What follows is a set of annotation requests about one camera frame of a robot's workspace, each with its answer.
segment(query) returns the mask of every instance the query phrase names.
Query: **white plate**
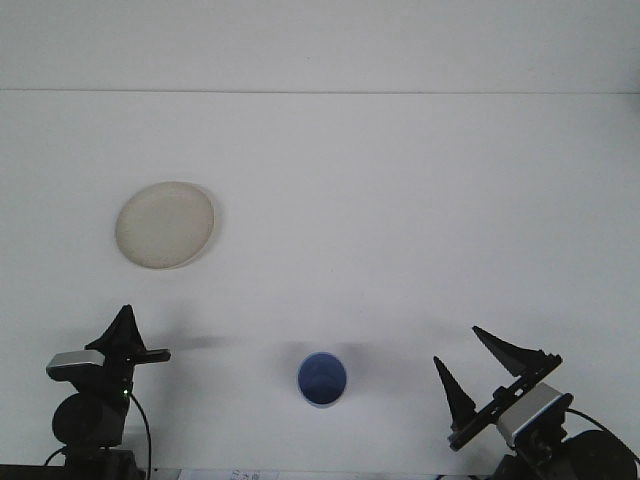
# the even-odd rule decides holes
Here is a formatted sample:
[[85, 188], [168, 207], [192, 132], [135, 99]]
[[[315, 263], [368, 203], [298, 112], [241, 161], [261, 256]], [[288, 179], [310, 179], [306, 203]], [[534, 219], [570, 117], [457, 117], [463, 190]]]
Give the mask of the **white plate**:
[[190, 183], [165, 182], [136, 193], [122, 208], [116, 242], [132, 262], [173, 268], [195, 257], [213, 231], [213, 205]]

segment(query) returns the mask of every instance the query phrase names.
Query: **white backdrop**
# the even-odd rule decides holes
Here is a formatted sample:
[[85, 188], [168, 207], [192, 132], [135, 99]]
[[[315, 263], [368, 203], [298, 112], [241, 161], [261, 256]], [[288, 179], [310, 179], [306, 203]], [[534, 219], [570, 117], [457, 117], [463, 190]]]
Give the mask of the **white backdrop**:
[[[131, 303], [168, 364], [136, 371], [155, 463], [491, 471], [458, 453], [432, 365], [479, 405], [511, 377], [483, 326], [565, 358], [549, 383], [640, 448], [640, 96], [0, 93], [0, 461], [56, 448], [71, 394], [44, 367]], [[208, 189], [197, 262], [129, 263], [114, 225], [140, 188]], [[296, 391], [315, 350], [350, 384]], [[582, 424], [571, 420], [571, 429]], [[144, 454], [131, 412], [127, 446]]]
[[636, 0], [0, 0], [0, 87], [638, 92]]

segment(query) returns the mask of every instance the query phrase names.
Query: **white wall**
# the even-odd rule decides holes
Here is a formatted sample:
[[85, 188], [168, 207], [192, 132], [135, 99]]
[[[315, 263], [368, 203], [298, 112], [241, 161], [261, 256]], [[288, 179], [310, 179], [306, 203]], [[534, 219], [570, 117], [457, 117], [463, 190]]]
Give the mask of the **white wall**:
[[[360, 19], [356, 38], [389, 51], [399, 40], [378, 27], [388, 20], [405, 32], [404, 20], [392, 20], [413, 18], [407, 28], [414, 37], [406, 42], [415, 50], [404, 61], [422, 65], [422, 73], [385, 76], [367, 49], [362, 63], [351, 64], [342, 56], [353, 48], [347, 33], [331, 43], [332, 30], [318, 21], [312, 44], [325, 63], [313, 68], [335, 72], [333, 80], [311, 75], [313, 68], [305, 76], [293, 60], [288, 65], [298, 73], [287, 77], [274, 55], [291, 42], [276, 35], [262, 43], [233, 31], [227, 41], [271, 53], [214, 49], [219, 69], [182, 75], [186, 54], [195, 51], [189, 39], [212, 25], [206, 38], [217, 45], [213, 26], [231, 19], [242, 20], [246, 32], [295, 34], [301, 40], [290, 48], [301, 53], [311, 23], [296, 23], [303, 13], [294, 2], [269, 9], [216, 3], [216, 15], [195, 2], [184, 10], [110, 5], [0, 4], [0, 462], [38, 463], [57, 447], [50, 418], [73, 389], [50, 381], [44, 366], [54, 353], [96, 338], [124, 303], [133, 304], [147, 346], [174, 354], [168, 364], [136, 372], [158, 466], [489, 472], [506, 453], [503, 442], [487, 430], [461, 452], [448, 449], [450, 419], [431, 360], [441, 356], [479, 405], [488, 402], [511, 377], [475, 340], [474, 324], [562, 354], [565, 363], [549, 382], [640, 448], [639, 95], [12, 90], [423, 91], [451, 80], [451, 90], [634, 91], [634, 76], [623, 74], [636, 71], [630, 52], [637, 42], [628, 42], [640, 30], [630, 30], [638, 22], [634, 5], [573, 4], [575, 15], [567, 16], [599, 19], [602, 38], [619, 55], [591, 49], [597, 67], [587, 57], [573, 66], [559, 62], [566, 69], [557, 83], [549, 71], [537, 83], [521, 75], [525, 59], [540, 58], [527, 50], [533, 32], [504, 33], [529, 52], [513, 69], [495, 55], [504, 42], [491, 41], [493, 50], [478, 47], [489, 52], [484, 76], [474, 77], [468, 65], [446, 76], [425, 73], [418, 44], [430, 35], [428, 59], [464, 58], [466, 49], [447, 43], [438, 22], [419, 29], [412, 13], [427, 19], [444, 12], [454, 30], [454, 19], [469, 9], [520, 15], [495, 2], [486, 10], [476, 2], [340, 7]], [[549, 29], [546, 36], [570, 48], [551, 5], [527, 8]], [[336, 5], [309, 8], [307, 22], [345, 21], [334, 15]], [[256, 12], [270, 29], [251, 20]], [[178, 13], [182, 22], [170, 22]], [[113, 24], [115, 34], [98, 28], [114, 17], [124, 22]], [[276, 17], [298, 26], [280, 30]], [[118, 30], [125, 24], [130, 31]], [[143, 55], [145, 42], [164, 38], [167, 25], [179, 25], [181, 35]], [[484, 31], [482, 22], [467, 25], [459, 44], [472, 45]], [[53, 44], [53, 37], [44, 41], [51, 29], [60, 35]], [[541, 52], [549, 59], [557, 50]], [[160, 65], [164, 73], [152, 75]], [[245, 71], [236, 75], [240, 66]], [[608, 80], [571, 81], [593, 68], [605, 75], [606, 66]], [[209, 75], [223, 71], [236, 73]], [[117, 250], [115, 220], [135, 191], [169, 179], [214, 195], [215, 239], [193, 264], [145, 270]], [[351, 381], [327, 410], [306, 404], [295, 385], [299, 362], [319, 349], [338, 354]], [[583, 425], [569, 422], [572, 431]], [[125, 434], [142, 458], [135, 412]]]
[[0, 87], [637, 92], [635, 0], [0, 1]]

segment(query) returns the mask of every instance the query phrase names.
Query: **black cable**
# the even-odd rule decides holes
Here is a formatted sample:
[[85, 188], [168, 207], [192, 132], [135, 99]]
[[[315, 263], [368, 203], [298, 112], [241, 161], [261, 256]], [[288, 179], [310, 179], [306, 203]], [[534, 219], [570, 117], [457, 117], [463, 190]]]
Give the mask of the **black cable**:
[[611, 430], [609, 430], [607, 427], [605, 427], [604, 425], [602, 425], [600, 422], [598, 422], [597, 420], [594, 420], [593, 418], [591, 418], [589, 415], [587, 415], [586, 413], [582, 413], [578, 410], [574, 410], [573, 408], [567, 408], [567, 412], [568, 413], [573, 413], [574, 415], [577, 415], [579, 417], [584, 418], [585, 420], [588, 420], [589, 422], [593, 423], [596, 427], [598, 427], [600, 430], [602, 430], [603, 432], [607, 432], [609, 435], [611, 435], [613, 438], [615, 438], [616, 440], [618, 440], [622, 445], [624, 445], [624, 447], [629, 450], [629, 453], [631, 455], [633, 455], [634, 460], [638, 463], [638, 465], [640, 465], [640, 458], [638, 458], [638, 456], [633, 452], [633, 450], [631, 450], [629, 447], [627, 447], [625, 445], [625, 443], [620, 440]]
[[49, 465], [49, 462], [53, 459], [53, 457], [55, 457], [57, 454], [62, 453], [62, 450], [64, 450], [65, 447], [61, 447], [58, 450], [56, 450], [55, 452], [53, 452], [51, 455], [49, 455], [49, 458], [47, 458], [44, 462], [44, 466], [46, 467], [47, 465]]
[[133, 400], [133, 403], [136, 404], [138, 410], [140, 410], [140, 415], [142, 415], [142, 420], [144, 421], [144, 428], [147, 430], [147, 480], [151, 480], [151, 431], [149, 430], [149, 421], [147, 420], [147, 416], [138, 402], [138, 399], [133, 396], [133, 393], [129, 394], [129, 398]]

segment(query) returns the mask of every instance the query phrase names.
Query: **blue cup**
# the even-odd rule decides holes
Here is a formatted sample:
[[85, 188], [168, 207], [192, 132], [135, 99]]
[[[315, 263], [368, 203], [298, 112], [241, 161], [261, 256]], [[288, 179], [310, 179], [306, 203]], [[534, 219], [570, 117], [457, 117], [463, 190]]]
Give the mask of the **blue cup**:
[[347, 372], [334, 355], [318, 352], [300, 365], [298, 387], [304, 398], [315, 407], [329, 407], [347, 386]]

